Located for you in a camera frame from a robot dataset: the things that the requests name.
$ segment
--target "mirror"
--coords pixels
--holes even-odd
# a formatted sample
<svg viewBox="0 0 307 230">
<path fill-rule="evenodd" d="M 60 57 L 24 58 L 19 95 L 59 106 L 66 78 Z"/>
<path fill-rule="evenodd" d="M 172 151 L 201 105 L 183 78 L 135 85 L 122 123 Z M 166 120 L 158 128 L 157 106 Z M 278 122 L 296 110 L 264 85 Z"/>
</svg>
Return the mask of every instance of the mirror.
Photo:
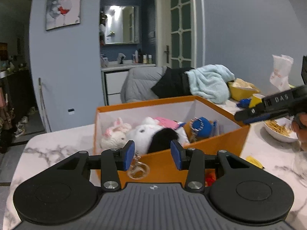
<svg viewBox="0 0 307 230">
<path fill-rule="evenodd" d="M 137 6 L 105 6 L 104 45 L 139 43 L 139 7 Z"/>
</svg>

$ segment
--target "light blue wall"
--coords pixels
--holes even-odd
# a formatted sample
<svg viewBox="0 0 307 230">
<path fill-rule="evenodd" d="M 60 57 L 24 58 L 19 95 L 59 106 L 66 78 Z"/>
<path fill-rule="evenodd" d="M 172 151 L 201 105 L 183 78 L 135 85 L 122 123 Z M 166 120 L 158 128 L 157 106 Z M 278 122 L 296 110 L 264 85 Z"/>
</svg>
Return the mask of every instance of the light blue wall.
<svg viewBox="0 0 307 230">
<path fill-rule="evenodd" d="M 307 37 L 289 0 L 205 0 L 205 64 L 223 64 L 264 94 L 272 54 L 294 58 L 289 82 L 301 85 Z"/>
<path fill-rule="evenodd" d="M 81 24 L 45 31 L 46 0 L 33 0 L 30 60 L 37 103 L 37 79 L 52 131 L 94 123 L 104 105 L 99 59 L 100 0 L 81 0 Z M 69 115 L 68 109 L 75 114 Z"/>
</svg>

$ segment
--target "white bowl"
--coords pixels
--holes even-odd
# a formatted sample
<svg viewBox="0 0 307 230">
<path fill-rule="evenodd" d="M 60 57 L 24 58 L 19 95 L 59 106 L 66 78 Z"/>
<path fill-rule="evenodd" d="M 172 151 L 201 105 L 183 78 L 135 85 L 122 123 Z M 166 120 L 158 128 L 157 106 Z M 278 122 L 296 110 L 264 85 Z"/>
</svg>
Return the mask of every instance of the white bowl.
<svg viewBox="0 0 307 230">
<path fill-rule="evenodd" d="M 277 122 L 277 124 L 279 125 L 284 125 L 286 124 L 286 128 L 290 128 L 291 129 L 291 120 L 287 119 L 287 118 L 279 118 L 279 119 L 275 119 L 275 121 Z M 280 141 L 280 142 L 284 142 L 284 143 L 293 143 L 295 141 L 297 141 L 297 135 L 295 132 L 291 131 L 291 133 L 289 134 L 289 136 L 284 136 L 276 131 L 274 131 L 273 129 L 271 129 L 270 127 L 267 126 L 267 124 L 265 122 L 264 123 L 264 127 L 267 130 L 267 132 L 274 137 L 276 140 Z"/>
</svg>

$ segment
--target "light blue towel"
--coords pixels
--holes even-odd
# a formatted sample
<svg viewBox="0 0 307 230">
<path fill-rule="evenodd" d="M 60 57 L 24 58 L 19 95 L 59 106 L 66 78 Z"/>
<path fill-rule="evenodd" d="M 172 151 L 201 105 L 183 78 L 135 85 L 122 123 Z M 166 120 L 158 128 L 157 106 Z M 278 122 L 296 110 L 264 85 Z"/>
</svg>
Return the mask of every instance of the light blue towel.
<svg viewBox="0 0 307 230">
<path fill-rule="evenodd" d="M 234 74 L 223 65 L 206 65 L 185 72 L 188 75 L 190 91 L 213 103 L 225 102 L 230 94 L 227 82 L 234 80 Z"/>
</svg>

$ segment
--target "floor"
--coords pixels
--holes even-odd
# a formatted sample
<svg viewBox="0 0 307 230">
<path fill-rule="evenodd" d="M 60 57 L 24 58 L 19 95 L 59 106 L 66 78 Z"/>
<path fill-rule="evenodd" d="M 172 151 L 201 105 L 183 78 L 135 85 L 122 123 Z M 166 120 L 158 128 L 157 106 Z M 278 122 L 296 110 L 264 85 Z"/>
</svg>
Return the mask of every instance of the floor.
<svg viewBox="0 0 307 230">
<path fill-rule="evenodd" d="M 14 138 L 12 146 L 5 154 L 0 153 L 0 229 L 2 229 L 3 216 L 9 195 L 10 183 L 27 142 L 34 136 L 45 133 L 38 112 L 29 116 L 29 122 L 25 125 L 24 135 Z"/>
</svg>

